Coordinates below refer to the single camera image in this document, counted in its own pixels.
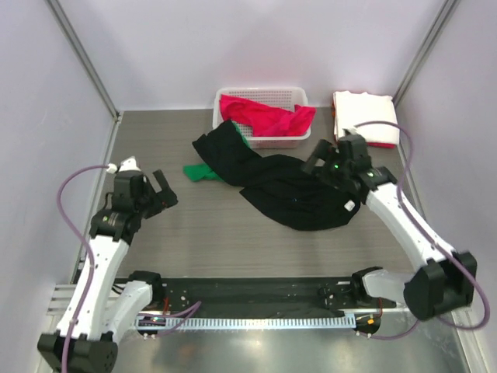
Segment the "green t shirt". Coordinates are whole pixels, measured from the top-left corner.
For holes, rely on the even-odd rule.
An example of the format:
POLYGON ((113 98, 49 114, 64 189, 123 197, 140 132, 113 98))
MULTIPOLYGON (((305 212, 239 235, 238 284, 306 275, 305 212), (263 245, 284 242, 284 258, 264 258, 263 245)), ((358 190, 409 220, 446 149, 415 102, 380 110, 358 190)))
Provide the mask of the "green t shirt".
POLYGON ((192 146, 203 161, 183 166, 184 174, 193 182, 216 180, 241 187, 242 168, 259 157, 232 120, 225 120, 209 133, 202 134, 192 146))

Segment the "black t shirt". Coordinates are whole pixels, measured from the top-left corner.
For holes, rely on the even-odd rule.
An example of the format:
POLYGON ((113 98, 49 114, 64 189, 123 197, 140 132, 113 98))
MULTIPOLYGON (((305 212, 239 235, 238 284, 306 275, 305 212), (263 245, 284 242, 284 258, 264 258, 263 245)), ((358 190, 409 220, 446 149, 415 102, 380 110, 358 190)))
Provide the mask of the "black t shirt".
POLYGON ((301 170, 288 155, 261 156, 227 120, 193 142, 198 156, 226 184, 267 218, 298 231, 321 231, 349 224, 360 200, 301 170))

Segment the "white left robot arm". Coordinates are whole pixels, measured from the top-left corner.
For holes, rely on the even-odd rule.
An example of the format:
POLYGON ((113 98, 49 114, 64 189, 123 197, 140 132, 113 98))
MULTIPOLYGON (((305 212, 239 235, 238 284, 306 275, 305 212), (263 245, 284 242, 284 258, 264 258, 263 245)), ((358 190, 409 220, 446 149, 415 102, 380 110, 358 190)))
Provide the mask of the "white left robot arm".
POLYGON ((159 191, 138 167, 120 167, 110 203, 91 220, 83 239, 87 257, 70 303, 52 333, 43 333, 37 349, 56 372, 110 372, 118 346, 145 308, 159 309, 165 300, 160 274, 134 271, 122 293, 108 306, 116 272, 144 219, 177 204, 163 172, 153 173, 159 191))

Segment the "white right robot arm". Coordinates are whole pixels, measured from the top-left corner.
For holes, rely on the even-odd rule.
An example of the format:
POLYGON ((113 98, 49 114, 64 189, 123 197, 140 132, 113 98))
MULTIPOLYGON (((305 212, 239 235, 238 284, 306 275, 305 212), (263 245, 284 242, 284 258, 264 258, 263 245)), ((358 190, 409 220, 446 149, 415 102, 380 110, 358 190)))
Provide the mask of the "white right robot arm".
POLYGON ((407 254, 413 275, 371 267, 356 272, 352 302, 367 307, 377 298, 405 305, 421 321, 469 306, 476 259, 441 239, 409 203, 384 166, 373 166, 365 139, 348 134, 337 145, 321 139, 302 169, 340 192, 356 197, 386 225, 407 254))

